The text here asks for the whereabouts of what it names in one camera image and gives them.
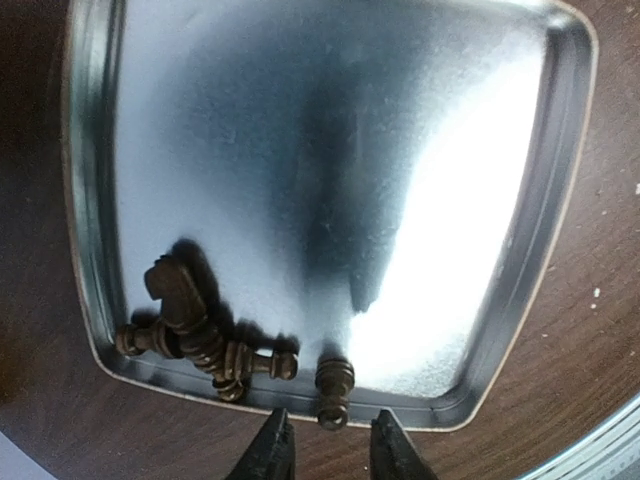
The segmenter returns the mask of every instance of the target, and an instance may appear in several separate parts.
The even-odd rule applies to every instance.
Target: metal tray
[[[68,218],[94,356],[217,403],[210,377],[116,326],[181,240],[236,319],[295,337],[292,382],[234,408],[314,415],[318,357],[350,415],[410,429],[478,410],[522,326],[571,189],[594,82],[589,22],[551,1],[76,1]]]

